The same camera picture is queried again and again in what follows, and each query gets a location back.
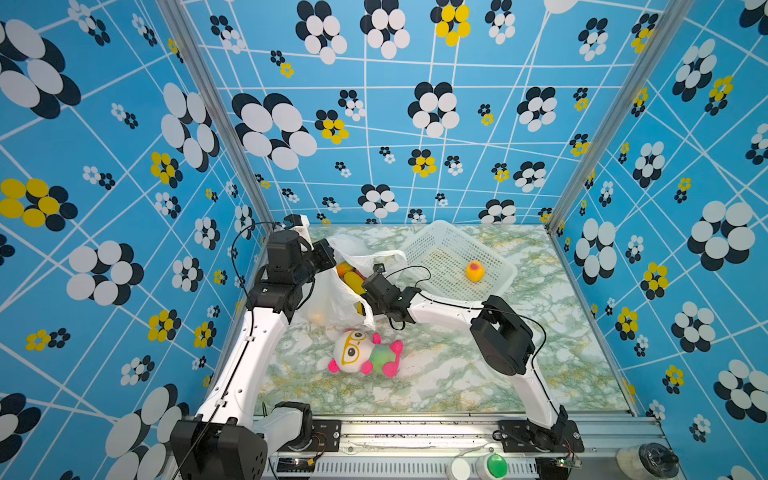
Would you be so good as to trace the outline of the yellow banana fruit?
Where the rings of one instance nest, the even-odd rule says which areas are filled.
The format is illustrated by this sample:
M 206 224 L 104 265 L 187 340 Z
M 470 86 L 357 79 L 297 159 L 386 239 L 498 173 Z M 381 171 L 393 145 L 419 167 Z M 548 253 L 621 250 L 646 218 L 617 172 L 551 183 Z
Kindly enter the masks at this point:
M 353 290 L 353 292 L 359 296 L 366 293 L 363 286 L 365 277 L 362 276 L 357 270 L 350 270 L 343 274 L 342 280 L 344 283 Z

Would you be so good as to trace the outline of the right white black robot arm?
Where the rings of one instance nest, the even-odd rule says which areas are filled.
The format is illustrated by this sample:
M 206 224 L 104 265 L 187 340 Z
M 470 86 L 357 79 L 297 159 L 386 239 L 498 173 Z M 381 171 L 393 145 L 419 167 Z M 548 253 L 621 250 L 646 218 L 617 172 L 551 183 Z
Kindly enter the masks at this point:
M 382 274 L 364 280 L 362 288 L 373 311 L 390 320 L 469 332 L 486 364 L 511 378 L 533 439 L 562 440 L 567 411 L 554 400 L 540 373 L 533 331 L 503 298 L 491 295 L 484 301 L 451 300 L 415 286 L 400 289 Z

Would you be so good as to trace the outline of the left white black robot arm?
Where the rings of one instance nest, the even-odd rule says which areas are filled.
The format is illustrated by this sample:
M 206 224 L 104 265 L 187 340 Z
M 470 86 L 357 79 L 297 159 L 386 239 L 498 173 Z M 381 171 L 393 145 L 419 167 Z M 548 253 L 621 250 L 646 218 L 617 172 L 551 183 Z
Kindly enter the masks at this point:
M 235 346 L 197 413 L 175 425 L 170 437 L 176 479 L 259 479 L 272 455 L 302 449 L 313 440 L 306 403 L 282 402 L 254 418 L 277 344 L 310 298 L 317 274 L 335 267 L 327 241 L 313 242 L 301 217 L 275 231 L 266 243 L 266 263 L 246 295 Z

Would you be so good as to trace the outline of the clear tape roll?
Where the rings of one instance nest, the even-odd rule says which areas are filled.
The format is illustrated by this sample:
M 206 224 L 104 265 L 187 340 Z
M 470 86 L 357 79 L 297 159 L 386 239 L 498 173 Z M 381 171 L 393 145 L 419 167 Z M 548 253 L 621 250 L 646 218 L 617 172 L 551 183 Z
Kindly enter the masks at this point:
M 677 479 L 679 457 L 660 443 L 646 443 L 622 448 L 616 454 L 621 472 L 632 480 Z

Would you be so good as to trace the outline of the peach fruit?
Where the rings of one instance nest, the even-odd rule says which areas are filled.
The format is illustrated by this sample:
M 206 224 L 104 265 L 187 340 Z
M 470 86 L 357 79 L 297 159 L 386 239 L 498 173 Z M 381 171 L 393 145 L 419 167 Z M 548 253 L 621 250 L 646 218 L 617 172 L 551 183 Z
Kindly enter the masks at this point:
M 465 269 L 465 275 L 471 282 L 480 282 L 485 276 L 484 266 L 479 261 L 471 261 Z

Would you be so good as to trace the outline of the colourful plush toy with glasses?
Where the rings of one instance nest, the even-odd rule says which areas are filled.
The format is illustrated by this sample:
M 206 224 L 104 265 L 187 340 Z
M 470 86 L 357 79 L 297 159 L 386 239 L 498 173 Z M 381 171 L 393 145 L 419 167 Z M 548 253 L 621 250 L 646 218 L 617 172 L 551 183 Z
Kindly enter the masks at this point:
M 384 344 L 378 333 L 348 329 L 334 343 L 328 370 L 334 374 L 378 373 L 394 378 L 399 372 L 403 349 L 402 340 Z

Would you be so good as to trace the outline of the left aluminium corner post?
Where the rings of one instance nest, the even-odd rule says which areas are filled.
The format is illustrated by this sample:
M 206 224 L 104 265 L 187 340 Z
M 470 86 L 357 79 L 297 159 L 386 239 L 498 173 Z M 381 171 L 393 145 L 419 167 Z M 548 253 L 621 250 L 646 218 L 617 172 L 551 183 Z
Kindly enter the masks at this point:
M 193 32 L 193 24 L 187 18 L 184 6 L 180 1 L 171 0 L 159 0 L 157 4 L 173 39 L 181 48 L 191 78 L 203 98 L 222 144 L 229 154 L 235 173 L 248 194 L 256 215 L 262 222 L 273 221 L 274 218 L 267 202 L 255 181 L 254 172 L 246 158 L 245 150 L 238 140 L 231 120 L 228 118 L 224 102 L 204 59 L 204 50 L 199 46 Z

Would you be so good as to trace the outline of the right aluminium corner post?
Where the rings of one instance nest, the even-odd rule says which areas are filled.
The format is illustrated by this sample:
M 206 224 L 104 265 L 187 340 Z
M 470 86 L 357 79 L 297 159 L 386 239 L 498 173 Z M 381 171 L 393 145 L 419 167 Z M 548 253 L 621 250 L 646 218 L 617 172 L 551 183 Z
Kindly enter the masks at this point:
M 601 121 L 586 156 L 574 170 L 563 194 L 554 207 L 552 217 L 546 226 L 547 233 L 551 237 L 556 236 L 557 228 L 576 202 L 587 176 L 597 166 L 605 149 L 615 137 L 636 94 L 645 86 L 650 75 L 656 69 L 693 5 L 693 0 L 669 1 L 667 3 L 666 9 L 661 14 L 656 33 L 639 55 L 618 95 Z

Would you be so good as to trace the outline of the white round button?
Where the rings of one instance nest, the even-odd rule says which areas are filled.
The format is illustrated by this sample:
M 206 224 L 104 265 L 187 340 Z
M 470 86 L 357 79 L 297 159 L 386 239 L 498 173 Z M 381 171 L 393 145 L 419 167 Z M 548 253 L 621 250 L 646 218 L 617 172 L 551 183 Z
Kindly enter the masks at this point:
M 471 467 L 465 459 L 455 458 L 448 463 L 445 474 L 448 480 L 468 480 Z

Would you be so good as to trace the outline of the aluminium corner post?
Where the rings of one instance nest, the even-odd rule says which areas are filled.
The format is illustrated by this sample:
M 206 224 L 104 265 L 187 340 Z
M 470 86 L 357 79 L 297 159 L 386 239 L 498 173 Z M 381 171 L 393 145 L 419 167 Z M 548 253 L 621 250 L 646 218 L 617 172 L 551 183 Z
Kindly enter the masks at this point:
M 246 158 L 245 150 L 238 140 L 231 120 L 228 118 L 224 102 L 204 59 L 204 50 L 199 46 L 193 32 L 193 24 L 187 18 L 184 6 L 180 1 L 171 0 L 159 0 L 157 4 L 173 39 L 181 48 L 191 78 L 203 98 L 222 144 L 229 154 L 235 173 L 248 194 L 256 215 L 262 222 L 273 221 L 274 218 L 267 202 L 255 181 L 254 172 Z
M 586 156 L 574 170 L 563 194 L 554 207 L 552 217 L 546 226 L 547 233 L 551 237 L 556 236 L 557 228 L 576 202 L 587 176 L 597 166 L 605 149 L 615 137 L 636 94 L 645 86 L 650 75 L 656 69 L 693 5 L 693 0 L 669 1 L 667 3 L 666 9 L 661 14 L 656 33 L 639 55 L 618 95 L 601 121 Z

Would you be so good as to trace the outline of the aluminium front rail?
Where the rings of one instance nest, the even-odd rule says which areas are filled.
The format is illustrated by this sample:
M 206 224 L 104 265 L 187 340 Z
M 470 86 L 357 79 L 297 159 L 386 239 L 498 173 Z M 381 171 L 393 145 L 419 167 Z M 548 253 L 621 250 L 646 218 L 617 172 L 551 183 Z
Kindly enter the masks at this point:
M 565 455 L 505 453 L 493 432 L 499 421 L 523 420 L 519 415 L 314 419 L 342 422 L 339 451 L 294 452 L 284 447 L 271 456 L 259 479 L 447 479 L 446 467 L 455 458 L 469 463 L 469 479 L 480 479 L 477 462 L 489 453 L 507 461 L 505 479 L 629 479 L 617 465 L 620 449 L 660 443 L 676 454 L 657 421 L 618 414 L 572 417 L 583 436 L 585 451 Z

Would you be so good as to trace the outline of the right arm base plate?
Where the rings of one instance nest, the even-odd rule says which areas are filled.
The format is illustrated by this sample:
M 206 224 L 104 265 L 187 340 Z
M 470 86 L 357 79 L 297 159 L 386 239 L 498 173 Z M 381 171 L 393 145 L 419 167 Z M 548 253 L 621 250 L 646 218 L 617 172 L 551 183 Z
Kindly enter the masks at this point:
M 505 453 L 583 453 L 583 436 L 577 424 L 567 420 L 555 430 L 537 426 L 527 420 L 502 420 L 493 432 L 494 440 Z

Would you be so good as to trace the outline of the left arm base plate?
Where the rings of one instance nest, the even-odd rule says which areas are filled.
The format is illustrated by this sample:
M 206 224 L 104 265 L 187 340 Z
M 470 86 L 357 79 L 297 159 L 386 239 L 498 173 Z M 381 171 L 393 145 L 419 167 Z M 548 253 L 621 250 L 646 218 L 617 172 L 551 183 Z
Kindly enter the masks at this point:
M 336 419 L 314 419 L 311 423 L 310 437 L 297 446 L 287 446 L 294 452 L 338 452 L 341 441 L 342 422 Z

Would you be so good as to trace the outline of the orange mango fruit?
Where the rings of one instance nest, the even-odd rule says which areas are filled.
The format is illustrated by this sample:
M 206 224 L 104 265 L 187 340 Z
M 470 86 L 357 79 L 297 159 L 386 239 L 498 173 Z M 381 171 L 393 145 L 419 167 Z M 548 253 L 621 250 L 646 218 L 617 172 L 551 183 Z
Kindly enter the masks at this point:
M 342 262 L 336 266 L 336 271 L 340 278 L 343 278 L 347 273 L 352 272 L 354 270 L 355 268 L 346 262 Z

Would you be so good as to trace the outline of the translucent white plastic bag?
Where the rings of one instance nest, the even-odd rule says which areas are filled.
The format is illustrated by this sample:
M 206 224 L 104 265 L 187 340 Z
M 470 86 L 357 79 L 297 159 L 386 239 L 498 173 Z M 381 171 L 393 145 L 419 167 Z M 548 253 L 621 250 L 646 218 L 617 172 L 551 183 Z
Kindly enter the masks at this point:
M 365 277 L 374 273 L 376 263 L 383 263 L 386 272 L 407 265 L 407 257 L 402 250 L 370 250 L 361 239 L 350 234 L 331 235 L 328 242 L 338 265 L 346 262 Z M 315 276 L 312 295 L 299 308 L 298 315 L 310 323 L 336 330 L 376 329 L 370 302 L 348 286 L 338 276 L 335 267 Z

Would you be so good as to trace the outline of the green round button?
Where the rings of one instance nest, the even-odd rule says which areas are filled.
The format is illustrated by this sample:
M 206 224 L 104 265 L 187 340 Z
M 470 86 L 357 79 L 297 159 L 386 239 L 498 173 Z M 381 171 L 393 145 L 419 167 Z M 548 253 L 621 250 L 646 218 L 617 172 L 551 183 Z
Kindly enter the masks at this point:
M 477 473 L 483 480 L 502 480 L 509 473 L 509 465 L 504 457 L 496 453 L 489 453 L 481 457 L 477 462 Z

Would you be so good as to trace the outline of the white plastic mesh basket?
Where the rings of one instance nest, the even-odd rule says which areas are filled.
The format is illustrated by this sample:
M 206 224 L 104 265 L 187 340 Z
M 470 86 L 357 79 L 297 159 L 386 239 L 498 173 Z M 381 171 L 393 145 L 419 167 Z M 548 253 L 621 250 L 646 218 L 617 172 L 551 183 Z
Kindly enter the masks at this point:
M 419 287 L 454 300 L 482 300 L 503 295 L 517 277 L 517 268 L 474 237 L 446 221 L 436 221 L 409 236 L 400 248 L 412 272 L 424 281 Z M 485 269 L 477 283 L 465 275 L 471 261 Z

